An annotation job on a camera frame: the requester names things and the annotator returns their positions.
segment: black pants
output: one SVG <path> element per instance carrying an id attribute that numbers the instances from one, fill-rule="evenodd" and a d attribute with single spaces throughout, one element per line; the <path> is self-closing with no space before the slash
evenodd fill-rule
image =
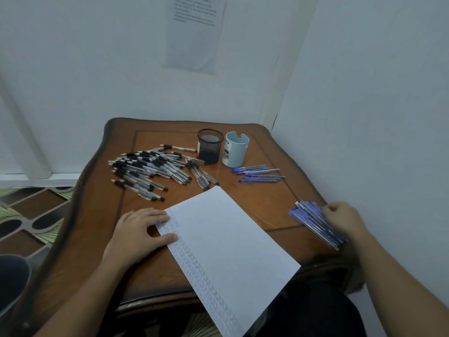
<path id="1" fill-rule="evenodd" d="M 366 337 L 354 304 L 326 283 L 292 284 L 288 299 L 278 298 L 269 308 L 272 317 L 256 337 Z"/>

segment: white paper sheet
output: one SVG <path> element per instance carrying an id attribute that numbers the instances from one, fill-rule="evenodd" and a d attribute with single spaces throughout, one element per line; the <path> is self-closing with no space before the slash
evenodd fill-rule
<path id="1" fill-rule="evenodd" d="M 225 0 L 167 0 L 165 64 L 214 73 Z"/>
<path id="2" fill-rule="evenodd" d="M 168 246 L 224 337 L 241 337 L 300 265 L 221 187 L 167 209 L 156 225 L 176 233 Z"/>

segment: light blue mug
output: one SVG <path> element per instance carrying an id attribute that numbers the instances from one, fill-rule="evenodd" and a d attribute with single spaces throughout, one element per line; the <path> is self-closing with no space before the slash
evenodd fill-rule
<path id="1" fill-rule="evenodd" d="M 226 134 L 224 142 L 223 164 L 230 168 L 241 166 L 245 157 L 246 148 L 250 142 L 248 136 L 243 133 L 239 138 L 235 131 L 231 131 Z"/>

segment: wooden table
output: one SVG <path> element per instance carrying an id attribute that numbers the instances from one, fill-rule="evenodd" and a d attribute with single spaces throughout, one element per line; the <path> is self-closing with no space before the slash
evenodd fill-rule
<path id="1" fill-rule="evenodd" d="M 324 200 L 265 127 L 114 118 L 105 125 L 103 141 L 81 174 L 72 206 L 53 248 L 13 312 L 14 336 L 35 332 L 80 288 L 100 263 L 121 215 L 149 206 L 166 209 L 201 192 L 195 181 L 182 186 L 157 176 L 157 181 L 169 187 L 169 191 L 165 202 L 150 203 L 113 185 L 110 179 L 116 176 L 107 161 L 121 153 L 148 150 L 159 144 L 196 147 L 196 134 L 203 128 L 223 134 L 245 133 L 250 143 L 243 165 L 266 164 L 280 168 L 286 176 L 285 181 L 276 184 L 241 184 L 239 177 L 221 162 L 204 167 L 302 265 L 298 278 L 324 277 L 346 291 L 360 286 L 362 278 L 354 260 L 328 247 L 288 215 L 297 200 L 312 200 L 320 205 Z M 150 233 L 157 234 L 155 229 Z M 139 314 L 157 316 L 170 309 L 191 310 L 199 305 L 170 251 L 162 248 L 128 272 L 111 302 L 105 322 L 119 322 Z"/>

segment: black mesh pen holder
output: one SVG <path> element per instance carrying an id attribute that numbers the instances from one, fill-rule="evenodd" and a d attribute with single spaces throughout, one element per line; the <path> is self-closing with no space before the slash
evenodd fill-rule
<path id="1" fill-rule="evenodd" d="M 220 157 L 221 142 L 223 134 L 213 129 L 203 129 L 198 131 L 198 158 L 204 164 L 215 164 Z"/>

